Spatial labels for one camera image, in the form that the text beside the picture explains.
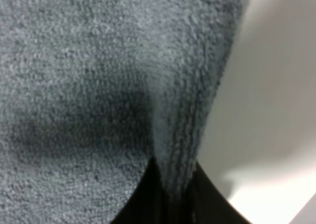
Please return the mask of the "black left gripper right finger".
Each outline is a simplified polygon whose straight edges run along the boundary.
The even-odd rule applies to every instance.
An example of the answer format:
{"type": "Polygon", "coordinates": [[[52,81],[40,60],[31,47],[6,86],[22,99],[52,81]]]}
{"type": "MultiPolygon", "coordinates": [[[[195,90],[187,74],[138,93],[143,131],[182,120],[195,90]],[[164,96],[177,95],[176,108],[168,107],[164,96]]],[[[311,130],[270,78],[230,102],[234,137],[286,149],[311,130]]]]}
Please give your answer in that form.
{"type": "Polygon", "coordinates": [[[248,224],[219,192],[200,164],[190,183],[190,223],[192,224],[248,224]]]}

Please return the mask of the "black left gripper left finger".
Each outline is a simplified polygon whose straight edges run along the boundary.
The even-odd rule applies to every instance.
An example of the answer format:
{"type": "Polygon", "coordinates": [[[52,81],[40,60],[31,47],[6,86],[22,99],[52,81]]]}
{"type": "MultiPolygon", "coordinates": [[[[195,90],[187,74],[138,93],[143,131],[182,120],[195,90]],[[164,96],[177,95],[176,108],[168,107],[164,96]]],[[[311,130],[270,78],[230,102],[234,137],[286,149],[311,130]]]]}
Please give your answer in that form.
{"type": "Polygon", "coordinates": [[[156,162],[152,158],[139,185],[112,223],[162,224],[163,222],[163,189],[156,162]]]}

